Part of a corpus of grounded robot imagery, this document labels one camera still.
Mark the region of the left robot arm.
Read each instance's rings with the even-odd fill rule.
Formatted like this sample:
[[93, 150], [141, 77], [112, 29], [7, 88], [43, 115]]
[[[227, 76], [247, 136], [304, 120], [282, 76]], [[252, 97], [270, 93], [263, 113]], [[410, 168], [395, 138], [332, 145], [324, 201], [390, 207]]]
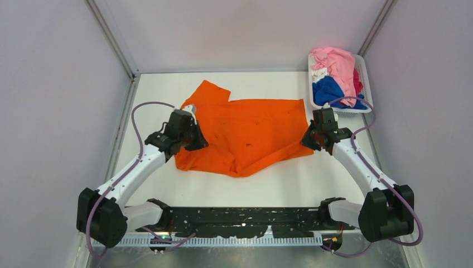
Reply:
[[152, 226], [165, 231], [171, 216], [156, 200], [127, 206], [143, 182], [181, 150], [196, 151], [208, 146], [195, 116], [196, 107], [174, 109], [163, 131], [140, 141], [139, 153], [117, 175], [97, 189], [79, 195], [77, 229], [106, 248], [113, 248], [127, 232]]

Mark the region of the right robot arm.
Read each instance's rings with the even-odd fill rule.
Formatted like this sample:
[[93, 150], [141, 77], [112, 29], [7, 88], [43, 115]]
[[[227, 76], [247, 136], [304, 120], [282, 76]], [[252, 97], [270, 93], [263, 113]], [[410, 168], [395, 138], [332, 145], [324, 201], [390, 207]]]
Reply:
[[301, 144], [314, 151], [326, 151], [354, 179], [364, 195], [361, 204], [345, 198], [329, 198], [320, 203], [318, 221], [325, 229], [340, 222], [361, 230], [369, 242], [392, 240], [412, 234], [414, 192], [387, 177], [366, 156], [348, 128], [340, 128], [332, 108], [312, 112], [313, 119]]

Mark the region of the orange t shirt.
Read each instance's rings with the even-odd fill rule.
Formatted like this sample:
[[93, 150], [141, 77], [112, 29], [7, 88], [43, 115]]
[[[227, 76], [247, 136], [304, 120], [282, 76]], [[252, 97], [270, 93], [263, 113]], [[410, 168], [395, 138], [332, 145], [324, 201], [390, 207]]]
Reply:
[[301, 144], [308, 123], [303, 99], [230, 100], [230, 91], [204, 80], [183, 103], [196, 107], [208, 147], [175, 156], [176, 168], [234, 178], [277, 162], [309, 156]]

